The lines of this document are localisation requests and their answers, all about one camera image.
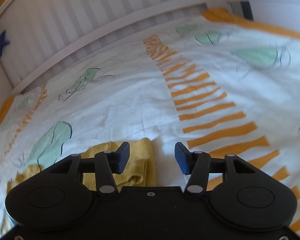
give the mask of orange striped pattern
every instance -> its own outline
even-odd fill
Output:
[[[187,141],[189,149],[199,146],[204,147],[204,145],[211,142],[218,145],[218,140],[226,137],[233,137],[233,141],[235,141],[235,137],[248,135],[258,128],[254,122],[245,121],[246,114],[236,110],[234,102],[226,100],[226,92],[221,91],[219,96],[213,97],[221,88],[217,87],[217,84],[210,79],[209,73],[203,71],[203,68],[199,68],[191,59],[162,44],[157,35],[151,36],[143,42],[147,53],[161,70],[167,82],[167,87],[172,90],[170,93],[176,110],[178,112],[182,111],[179,114],[179,120],[184,127],[183,133],[196,132],[196,138]],[[209,104],[209,106],[202,109],[205,104]],[[197,123],[195,125],[192,123],[192,126],[187,125],[191,120],[196,120]],[[209,131],[217,125],[231,121],[242,123],[226,129]],[[270,147],[266,136],[220,148],[216,147],[210,151],[210,155],[213,158],[224,158],[226,154],[239,155],[255,147]],[[275,150],[265,156],[253,159],[249,163],[261,169],[279,154],[279,150]],[[288,176],[289,173],[284,166],[273,175],[273,178],[280,181]],[[212,190],[221,182],[222,176],[209,180],[207,190]],[[297,199],[300,199],[298,186],[293,187],[291,190]],[[291,229],[294,231],[300,230],[300,220],[291,225]]]
[[[47,96],[48,96],[47,95],[47,88],[46,88],[46,85],[44,84],[41,87],[40,96],[39,96],[38,101],[37,101],[37,103],[36,103],[36,105],[34,107],[34,111],[38,110],[39,106],[42,104],[42,102],[44,101],[44,99]],[[32,115],[33,114],[34,114],[34,112],[30,111],[21,120],[21,122],[19,123],[19,128],[16,129],[16,132],[15,132],[15,135],[14,135],[13,139],[8,143],[8,149],[6,151],[4,151],[3,155],[1,156],[0,163],[3,163],[5,161],[7,154],[10,152],[10,150],[12,149],[12,146],[15,144],[16,138],[21,133],[21,131],[23,130],[23,128],[25,128],[28,125],[28,123],[32,119]]]

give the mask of bed sheet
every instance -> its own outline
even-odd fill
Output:
[[[186,185],[178,141],[212,157],[238,154],[294,191],[291,228],[300,235],[300,41],[202,16],[15,98],[0,127],[0,230],[6,184],[27,165],[143,137],[152,141],[158,186]],[[221,182],[209,179],[209,188]]]

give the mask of white bed sheet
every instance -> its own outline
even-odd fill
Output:
[[[57,122],[70,125],[72,132],[57,160],[106,141],[150,138],[158,186],[186,185],[188,177],[182,175],[174,159],[178,141],[192,145],[192,151],[213,152],[264,137],[267,145],[248,147],[240,157],[250,161],[277,151],[262,170],[270,176],[282,170],[278,176],[283,178],[281,182],[290,188],[297,186],[300,193],[300,41],[211,23],[201,16],[188,19],[187,24],[177,28],[179,33],[176,25],[158,35],[160,42],[175,52],[168,57],[175,60],[174,67],[159,65],[148,55],[143,42],[136,41],[81,61],[52,78],[45,87],[15,98],[0,128],[0,228],[7,182],[26,165],[36,162],[29,160],[35,143]],[[256,56],[256,50],[264,55]],[[180,61],[186,64],[176,67]],[[79,80],[79,89],[72,93],[73,85],[80,76],[87,76],[88,68],[100,70],[95,71],[92,82]],[[105,75],[114,76],[102,79]],[[203,83],[210,85],[200,87]],[[192,99],[180,104],[180,100],[215,89],[204,98],[207,102]],[[220,104],[229,107],[207,111]],[[183,130],[238,112],[245,117],[191,132]],[[188,118],[189,114],[201,116]],[[16,132],[22,122],[21,131]],[[233,134],[221,135],[219,131],[224,129]],[[299,219],[300,199],[292,223]]]

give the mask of blue star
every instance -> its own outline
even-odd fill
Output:
[[[9,41],[6,41],[6,40],[5,40],[5,37],[6,37],[6,31],[3,31],[3,32],[0,34],[0,57],[2,57],[2,50],[3,50],[3,47],[10,44]]]

